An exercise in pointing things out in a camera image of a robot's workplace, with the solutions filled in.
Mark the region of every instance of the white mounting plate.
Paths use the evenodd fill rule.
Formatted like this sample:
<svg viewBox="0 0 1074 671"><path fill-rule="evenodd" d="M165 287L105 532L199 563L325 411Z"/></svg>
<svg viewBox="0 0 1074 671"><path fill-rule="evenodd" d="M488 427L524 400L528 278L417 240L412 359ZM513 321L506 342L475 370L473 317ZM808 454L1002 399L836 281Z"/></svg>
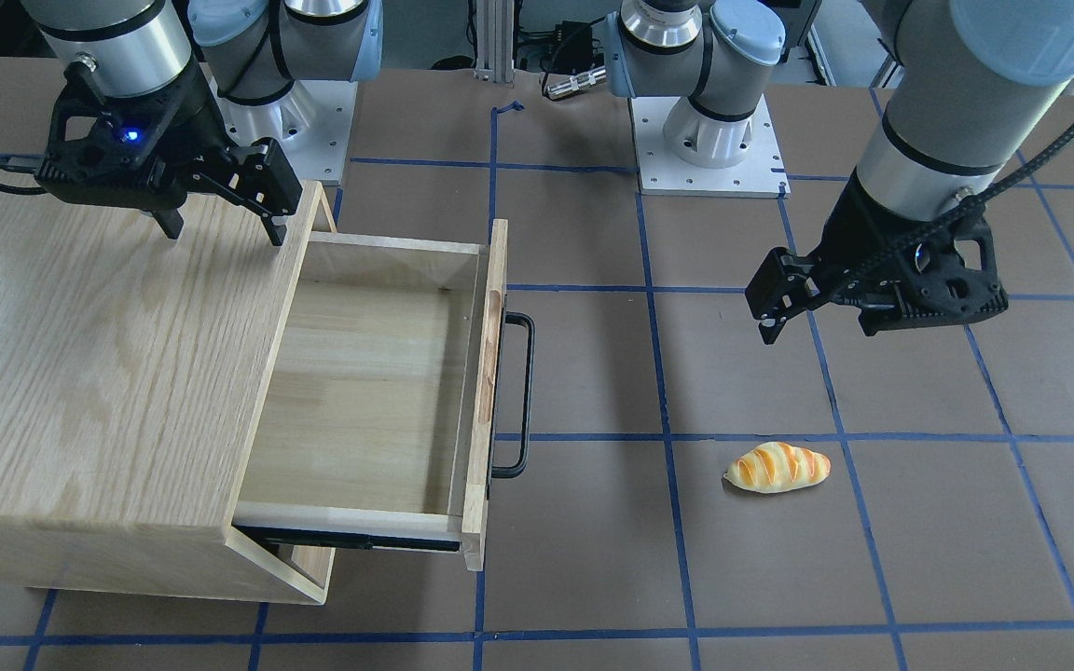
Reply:
<svg viewBox="0 0 1074 671"><path fill-rule="evenodd" d="M340 187L346 171L346 149L350 144L350 127L354 122L357 82L301 83L321 107L307 131L280 142L289 164L300 179L320 181L325 187ZM217 96L217 85L209 82ZM230 119L226 119L230 128Z"/></svg>
<svg viewBox="0 0 1074 671"><path fill-rule="evenodd" d="M725 195L732 199L777 199L789 192L785 164L763 96L753 112L752 142L745 160L729 169L687 164L669 150L661 129L678 98L634 98L633 135L640 165L640 191L661 195Z"/></svg>

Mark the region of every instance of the black drawer handle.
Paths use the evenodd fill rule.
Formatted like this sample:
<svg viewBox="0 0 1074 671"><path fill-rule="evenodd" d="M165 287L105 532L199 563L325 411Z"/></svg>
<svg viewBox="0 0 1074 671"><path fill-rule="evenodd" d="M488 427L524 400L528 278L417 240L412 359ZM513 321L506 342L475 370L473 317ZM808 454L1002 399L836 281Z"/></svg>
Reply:
<svg viewBox="0 0 1074 671"><path fill-rule="evenodd" d="M491 477L499 480L512 479L525 471L528 465L528 418L534 411L534 320L528 315L520 311L506 311L504 323L511 323L513 326L524 326L528 332L528 351L525 355L525 398L524 407L520 411L520 455L512 466L491 467Z"/></svg>

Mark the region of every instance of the wooden cabinet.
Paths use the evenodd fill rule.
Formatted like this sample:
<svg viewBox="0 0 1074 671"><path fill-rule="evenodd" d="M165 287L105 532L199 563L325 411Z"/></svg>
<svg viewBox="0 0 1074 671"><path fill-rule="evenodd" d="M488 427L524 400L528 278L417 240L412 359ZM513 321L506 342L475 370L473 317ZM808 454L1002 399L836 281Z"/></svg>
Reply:
<svg viewBox="0 0 1074 671"><path fill-rule="evenodd" d="M337 234L307 184L273 248L182 211L0 194L0 579L319 603L333 549L268 542L309 535L482 568L506 222Z"/></svg>

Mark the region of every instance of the open drawer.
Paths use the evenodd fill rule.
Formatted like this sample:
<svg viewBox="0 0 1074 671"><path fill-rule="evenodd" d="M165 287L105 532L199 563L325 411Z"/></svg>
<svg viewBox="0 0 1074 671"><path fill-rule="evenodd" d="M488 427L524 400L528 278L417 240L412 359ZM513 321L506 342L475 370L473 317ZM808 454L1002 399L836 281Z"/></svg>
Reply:
<svg viewBox="0 0 1074 671"><path fill-rule="evenodd" d="M490 247L311 234L234 526L482 569L505 321L528 326L532 381L532 322L504 310L507 240L505 221Z"/></svg>

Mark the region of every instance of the bread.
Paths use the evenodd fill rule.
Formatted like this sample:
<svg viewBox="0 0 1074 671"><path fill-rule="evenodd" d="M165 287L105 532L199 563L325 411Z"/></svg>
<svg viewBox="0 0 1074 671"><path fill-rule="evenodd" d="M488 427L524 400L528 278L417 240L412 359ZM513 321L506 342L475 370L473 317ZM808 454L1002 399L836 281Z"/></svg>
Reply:
<svg viewBox="0 0 1074 671"><path fill-rule="evenodd" d="M788 442L761 442L731 463L724 479L741 490L775 494L819 484L831 472L826 455Z"/></svg>

